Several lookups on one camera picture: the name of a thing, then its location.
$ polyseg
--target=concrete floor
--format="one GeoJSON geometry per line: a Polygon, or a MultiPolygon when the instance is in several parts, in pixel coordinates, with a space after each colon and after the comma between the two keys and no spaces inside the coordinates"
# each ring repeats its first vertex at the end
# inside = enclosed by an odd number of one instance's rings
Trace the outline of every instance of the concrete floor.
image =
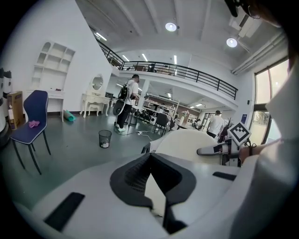
{"type": "MultiPolygon", "coordinates": [[[[78,172],[111,160],[141,153],[150,139],[137,134],[118,135],[114,132],[115,116],[104,114],[87,116],[85,119],[77,116],[74,122],[62,122],[60,117],[51,116],[48,119],[46,136],[50,151],[49,155],[43,135],[35,141],[34,152],[37,164],[42,172],[39,175],[29,153],[28,146],[16,143],[25,170],[18,161],[12,142],[1,150],[0,159],[3,165],[3,176],[12,200],[31,209],[39,199],[78,172]],[[109,148],[99,147],[99,130],[112,132],[109,148]]],[[[142,122],[130,127],[132,133],[136,130],[153,131],[153,126],[142,122]]],[[[152,140],[160,138],[159,134],[145,133],[152,140]]]]}

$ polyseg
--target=railing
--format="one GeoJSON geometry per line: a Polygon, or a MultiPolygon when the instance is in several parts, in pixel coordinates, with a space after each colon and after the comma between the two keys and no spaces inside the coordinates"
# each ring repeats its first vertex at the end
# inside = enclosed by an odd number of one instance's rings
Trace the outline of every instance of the railing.
{"type": "Polygon", "coordinates": [[[112,51],[108,46],[106,46],[105,44],[103,44],[102,42],[100,42],[97,38],[95,38],[100,47],[102,48],[102,51],[105,55],[105,57],[107,58],[107,60],[109,61],[109,63],[112,66],[115,66],[117,69],[121,69],[123,67],[124,64],[124,60],[120,58],[120,56],[118,56],[114,51],[112,51]]]}
{"type": "Polygon", "coordinates": [[[163,62],[125,62],[122,70],[148,71],[191,80],[199,84],[214,88],[235,99],[237,88],[229,83],[199,70],[163,62]]]}

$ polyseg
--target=chair leg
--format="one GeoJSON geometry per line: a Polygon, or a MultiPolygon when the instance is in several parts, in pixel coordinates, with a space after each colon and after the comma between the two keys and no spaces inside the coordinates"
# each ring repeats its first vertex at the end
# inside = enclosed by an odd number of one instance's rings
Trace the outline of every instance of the chair leg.
{"type": "Polygon", "coordinates": [[[34,155],[33,155],[33,152],[32,152],[32,149],[31,149],[30,144],[28,144],[28,148],[29,148],[29,151],[30,151],[30,154],[31,154],[33,163],[34,163],[34,165],[36,166],[37,171],[39,172],[40,175],[42,175],[42,173],[41,173],[41,171],[39,170],[39,167],[38,167],[38,165],[37,165],[37,163],[36,163],[36,159],[34,158],[34,155]]]}
{"type": "Polygon", "coordinates": [[[48,146],[48,142],[47,142],[47,138],[46,138],[46,133],[45,133],[45,131],[43,131],[43,137],[44,137],[44,139],[45,139],[45,142],[46,142],[46,146],[47,146],[48,152],[49,152],[49,154],[51,155],[51,152],[50,152],[50,149],[49,149],[49,146],[48,146]]]}
{"type": "Polygon", "coordinates": [[[17,146],[16,146],[16,144],[15,144],[15,141],[14,141],[14,140],[12,140],[12,141],[13,141],[14,150],[15,150],[15,152],[17,153],[18,159],[19,159],[19,161],[20,161],[20,163],[21,163],[23,169],[25,169],[25,166],[24,166],[24,164],[23,164],[23,162],[22,162],[22,159],[21,159],[21,157],[20,157],[20,155],[19,155],[19,152],[18,152],[17,146]]]}
{"type": "Polygon", "coordinates": [[[31,144],[31,146],[32,146],[32,148],[33,148],[33,151],[35,152],[35,151],[36,151],[36,149],[34,148],[34,146],[33,146],[33,143],[31,144]]]}

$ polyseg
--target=trash can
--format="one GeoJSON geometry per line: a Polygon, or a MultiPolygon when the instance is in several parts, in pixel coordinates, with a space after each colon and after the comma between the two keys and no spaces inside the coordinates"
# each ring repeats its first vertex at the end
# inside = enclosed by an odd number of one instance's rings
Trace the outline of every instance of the trash can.
{"type": "Polygon", "coordinates": [[[99,131],[99,144],[101,148],[108,148],[110,146],[112,133],[109,130],[99,131]]]}

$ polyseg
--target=human arm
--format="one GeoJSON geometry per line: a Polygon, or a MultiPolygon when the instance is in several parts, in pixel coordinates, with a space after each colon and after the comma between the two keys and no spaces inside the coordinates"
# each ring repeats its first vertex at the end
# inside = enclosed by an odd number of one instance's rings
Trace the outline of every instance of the human arm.
{"type": "Polygon", "coordinates": [[[134,82],[132,85],[132,96],[133,96],[132,98],[139,99],[137,94],[138,94],[138,84],[136,82],[134,82]]]}
{"type": "MultiPolygon", "coordinates": [[[[259,155],[265,147],[272,145],[272,144],[278,142],[279,140],[280,139],[275,140],[268,144],[257,145],[256,147],[252,148],[252,155],[259,155]]],[[[249,157],[249,147],[247,147],[247,146],[240,147],[239,158],[240,158],[241,162],[243,163],[247,157],[249,157]]]]}
{"type": "Polygon", "coordinates": [[[211,124],[213,123],[213,121],[214,121],[214,116],[212,116],[212,117],[210,118],[210,122],[209,122],[209,124],[207,125],[206,130],[209,130],[209,128],[210,128],[211,124]]]}

